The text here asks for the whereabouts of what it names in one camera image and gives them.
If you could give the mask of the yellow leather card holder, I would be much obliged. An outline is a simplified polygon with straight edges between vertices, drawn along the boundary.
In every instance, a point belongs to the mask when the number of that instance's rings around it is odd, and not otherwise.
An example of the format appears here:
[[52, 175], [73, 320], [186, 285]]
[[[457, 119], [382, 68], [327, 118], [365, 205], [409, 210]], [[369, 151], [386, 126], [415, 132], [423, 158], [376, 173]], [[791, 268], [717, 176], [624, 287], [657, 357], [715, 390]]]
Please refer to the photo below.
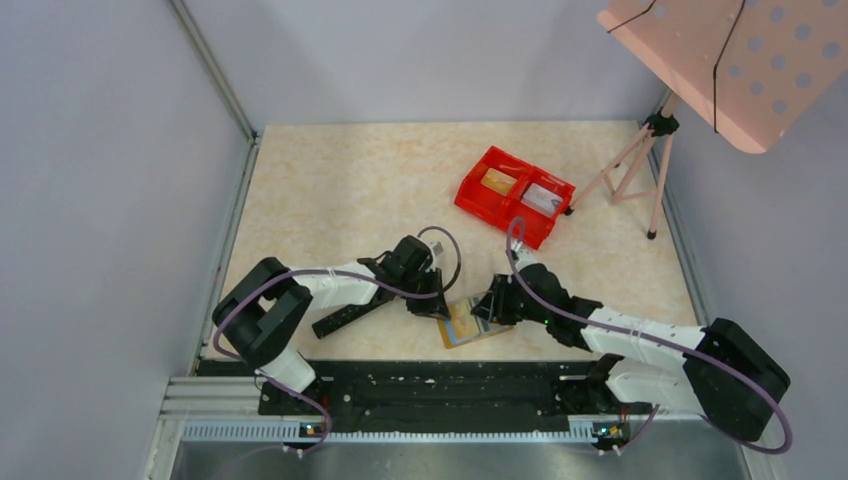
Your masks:
[[513, 329], [513, 326], [491, 323], [487, 317], [474, 315], [472, 308], [482, 298], [482, 294], [473, 295], [448, 305], [449, 318], [438, 320], [438, 330], [445, 349], [457, 348]]

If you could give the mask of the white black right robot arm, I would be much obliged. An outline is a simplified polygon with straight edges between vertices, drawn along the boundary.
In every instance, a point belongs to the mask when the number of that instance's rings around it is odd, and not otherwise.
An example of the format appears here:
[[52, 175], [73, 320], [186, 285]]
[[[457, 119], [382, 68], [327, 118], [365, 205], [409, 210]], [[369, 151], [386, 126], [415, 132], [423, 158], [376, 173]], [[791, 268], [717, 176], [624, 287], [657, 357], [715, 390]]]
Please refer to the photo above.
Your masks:
[[761, 437], [791, 384], [732, 320], [682, 327], [629, 316], [570, 295], [542, 264], [496, 275], [471, 311], [499, 325], [540, 323], [558, 343], [601, 355], [595, 377], [608, 397], [686, 410], [740, 441]]

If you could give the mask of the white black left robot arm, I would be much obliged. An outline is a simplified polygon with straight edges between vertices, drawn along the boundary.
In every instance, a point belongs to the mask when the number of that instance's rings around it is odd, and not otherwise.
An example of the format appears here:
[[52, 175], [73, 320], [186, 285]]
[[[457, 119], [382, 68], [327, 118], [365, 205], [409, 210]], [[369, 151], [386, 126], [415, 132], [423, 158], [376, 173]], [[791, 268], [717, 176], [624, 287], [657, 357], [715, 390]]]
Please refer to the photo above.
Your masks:
[[260, 260], [216, 306], [212, 346], [242, 361], [260, 376], [303, 392], [316, 379], [293, 336], [311, 312], [323, 318], [312, 325], [317, 338], [397, 299], [416, 316], [446, 319], [443, 248], [407, 235], [391, 250], [338, 267], [285, 266], [275, 257]]

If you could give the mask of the gold VIP card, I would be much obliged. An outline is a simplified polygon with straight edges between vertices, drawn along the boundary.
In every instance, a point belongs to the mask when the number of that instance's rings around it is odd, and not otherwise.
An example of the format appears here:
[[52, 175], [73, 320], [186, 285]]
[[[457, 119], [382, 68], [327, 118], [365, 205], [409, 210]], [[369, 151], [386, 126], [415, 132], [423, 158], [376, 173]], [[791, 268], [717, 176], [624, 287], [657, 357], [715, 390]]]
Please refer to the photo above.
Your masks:
[[450, 312], [448, 326], [454, 343], [466, 342], [480, 333], [477, 319], [467, 304], [454, 304], [450, 307]]

